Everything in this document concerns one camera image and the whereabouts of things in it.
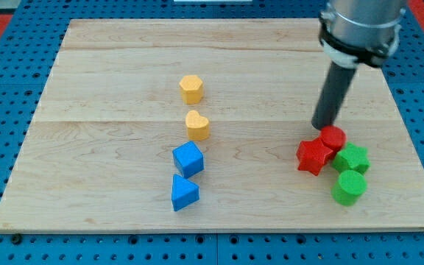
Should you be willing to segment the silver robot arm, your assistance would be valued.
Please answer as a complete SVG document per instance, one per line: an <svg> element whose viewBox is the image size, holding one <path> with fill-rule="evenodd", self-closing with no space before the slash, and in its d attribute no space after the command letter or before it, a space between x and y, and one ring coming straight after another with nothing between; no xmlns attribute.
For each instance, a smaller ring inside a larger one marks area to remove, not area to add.
<svg viewBox="0 0 424 265"><path fill-rule="evenodd" d="M342 68L379 68L399 47L406 0L330 0L319 14L319 42Z"/></svg>

